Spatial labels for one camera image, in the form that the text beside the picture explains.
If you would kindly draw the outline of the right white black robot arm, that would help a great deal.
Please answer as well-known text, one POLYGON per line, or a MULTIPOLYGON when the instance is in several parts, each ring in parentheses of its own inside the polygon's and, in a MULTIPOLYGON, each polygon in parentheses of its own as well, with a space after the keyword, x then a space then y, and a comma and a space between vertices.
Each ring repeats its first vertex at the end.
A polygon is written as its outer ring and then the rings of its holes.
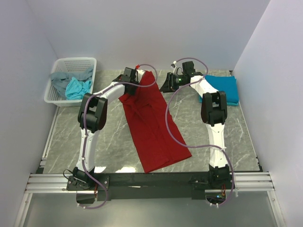
POLYGON ((210 143, 207 145, 210 148, 208 184, 218 189, 232 179, 232 165, 226 156, 224 143, 224 127, 228 115, 226 93, 210 85, 205 75, 194 69, 192 60, 182 63, 181 74, 178 74, 179 61, 174 61, 171 64, 173 71, 167 74, 160 92, 173 92, 176 95, 182 88, 189 86, 202 97, 201 119, 206 125, 210 143))

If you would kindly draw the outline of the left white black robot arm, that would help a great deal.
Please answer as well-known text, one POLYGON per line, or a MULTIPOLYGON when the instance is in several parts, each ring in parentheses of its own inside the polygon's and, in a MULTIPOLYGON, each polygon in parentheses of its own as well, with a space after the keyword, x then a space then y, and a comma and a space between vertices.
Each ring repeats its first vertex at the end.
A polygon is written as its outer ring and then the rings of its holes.
POLYGON ((73 179, 84 189, 91 189, 94 180, 95 150, 99 133, 107 120, 108 105, 124 94, 133 95, 145 71, 126 67, 123 74, 96 93, 86 93, 78 114, 81 128, 80 154, 72 171, 73 179))

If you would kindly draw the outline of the red t shirt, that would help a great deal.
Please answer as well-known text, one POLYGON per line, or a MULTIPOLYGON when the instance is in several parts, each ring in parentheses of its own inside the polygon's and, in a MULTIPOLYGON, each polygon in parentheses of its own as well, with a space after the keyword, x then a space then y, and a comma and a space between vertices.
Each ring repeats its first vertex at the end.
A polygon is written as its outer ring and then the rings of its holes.
POLYGON ((192 156, 172 116, 165 113, 167 103, 154 81, 147 71, 134 95, 119 98, 145 173, 192 156))

